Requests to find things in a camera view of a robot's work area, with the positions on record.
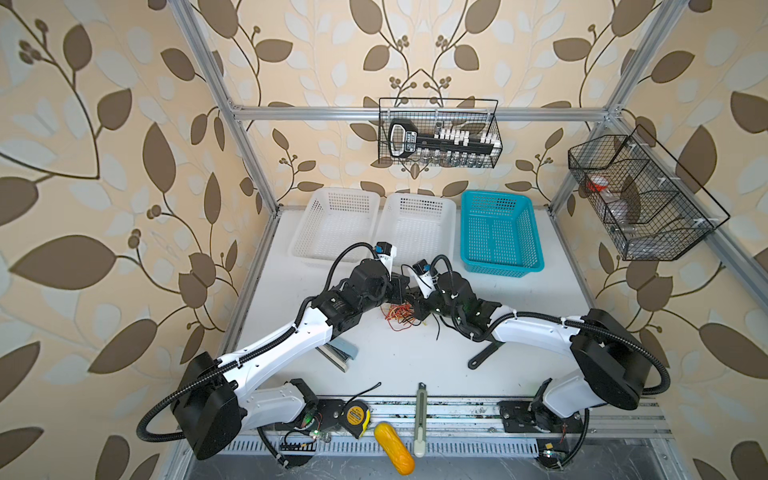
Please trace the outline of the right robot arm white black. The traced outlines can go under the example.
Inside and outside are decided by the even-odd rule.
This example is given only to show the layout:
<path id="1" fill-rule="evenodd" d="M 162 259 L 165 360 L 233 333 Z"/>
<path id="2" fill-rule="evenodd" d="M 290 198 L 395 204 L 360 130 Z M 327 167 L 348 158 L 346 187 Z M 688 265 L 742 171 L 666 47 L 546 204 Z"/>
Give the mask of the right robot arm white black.
<path id="1" fill-rule="evenodd" d="M 444 326 L 485 349 L 468 366 L 477 368 L 508 343 L 528 345 L 572 359 L 573 372 L 542 382 L 528 403 L 506 401 L 500 412 L 520 428 L 556 432 L 568 422 L 586 424 L 594 407 L 635 410 L 642 398 L 666 392 L 671 377 L 664 362 L 604 310 L 557 317 L 522 311 L 479 298 L 452 267 L 438 271 L 421 260 L 401 270 L 415 282 L 404 300 L 414 316 L 435 316 Z"/>

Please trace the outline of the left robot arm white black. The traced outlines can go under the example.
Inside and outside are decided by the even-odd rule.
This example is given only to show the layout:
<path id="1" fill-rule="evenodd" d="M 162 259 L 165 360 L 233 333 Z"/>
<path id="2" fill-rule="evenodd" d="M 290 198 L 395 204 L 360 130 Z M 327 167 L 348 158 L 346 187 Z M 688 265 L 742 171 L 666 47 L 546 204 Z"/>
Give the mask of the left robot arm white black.
<path id="1" fill-rule="evenodd" d="M 294 359 L 354 328 L 364 313 L 392 302 L 404 289 L 393 270 L 396 247 L 387 242 L 361 246 L 370 257 L 338 285 L 325 283 L 320 293 L 305 298 L 293 321 L 241 350 L 195 357 L 177 390 L 139 420 L 137 437 L 148 443 L 184 440 L 197 459 L 206 460 L 246 426 L 298 418 L 311 392 L 293 382 L 273 389 L 263 383 Z"/>

